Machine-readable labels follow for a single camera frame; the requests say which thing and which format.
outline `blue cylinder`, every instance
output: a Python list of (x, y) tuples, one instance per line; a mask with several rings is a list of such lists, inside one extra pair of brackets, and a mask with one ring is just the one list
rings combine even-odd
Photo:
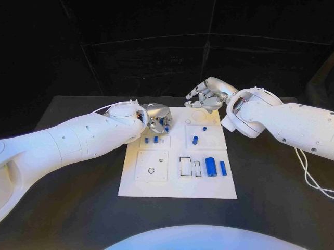
[(207, 176), (214, 177), (217, 175), (215, 163), (214, 158), (205, 158), (205, 169), (207, 169)]
[(224, 162), (220, 161), (220, 169), (221, 169), (221, 175), (226, 176), (227, 172), (226, 172), (226, 166), (224, 166)]
[(195, 136), (195, 137), (192, 137), (192, 141), (191, 141), (192, 145), (197, 144), (197, 141), (198, 141), (198, 137)]

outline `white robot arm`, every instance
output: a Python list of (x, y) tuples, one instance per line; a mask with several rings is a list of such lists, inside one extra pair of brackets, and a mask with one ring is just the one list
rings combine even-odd
[(266, 128), (277, 141), (334, 160), (334, 112), (301, 104), (283, 104), (263, 88), (237, 90), (208, 77), (185, 96), (198, 95), (187, 107), (218, 109), (227, 104), (221, 125), (256, 138)]
[(168, 132), (171, 113), (164, 105), (129, 101), (109, 106), (103, 115), (93, 111), (48, 129), (0, 140), (0, 221), (47, 173), (132, 142), (146, 126), (156, 133)]

